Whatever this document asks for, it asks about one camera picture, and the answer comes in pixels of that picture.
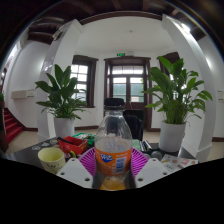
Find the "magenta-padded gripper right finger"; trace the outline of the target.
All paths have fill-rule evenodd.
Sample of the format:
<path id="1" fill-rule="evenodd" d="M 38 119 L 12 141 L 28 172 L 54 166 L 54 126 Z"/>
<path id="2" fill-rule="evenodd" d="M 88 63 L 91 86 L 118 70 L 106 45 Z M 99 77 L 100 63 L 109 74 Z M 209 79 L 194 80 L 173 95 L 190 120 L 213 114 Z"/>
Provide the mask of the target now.
<path id="1" fill-rule="evenodd" d="M 141 188 L 168 175 L 157 158 L 149 158 L 140 150 L 132 149 L 129 176 L 131 188 Z"/>

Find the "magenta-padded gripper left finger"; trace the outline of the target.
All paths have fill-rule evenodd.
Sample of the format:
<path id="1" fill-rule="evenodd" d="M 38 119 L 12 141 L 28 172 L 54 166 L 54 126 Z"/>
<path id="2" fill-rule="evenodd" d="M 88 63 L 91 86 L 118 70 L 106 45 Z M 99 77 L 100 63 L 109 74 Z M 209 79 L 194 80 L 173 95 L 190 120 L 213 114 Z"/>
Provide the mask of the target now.
<path id="1" fill-rule="evenodd" d="M 79 158 L 70 158 L 58 172 L 58 176 L 84 188 L 91 188 L 96 174 L 95 148 L 87 150 Z"/>

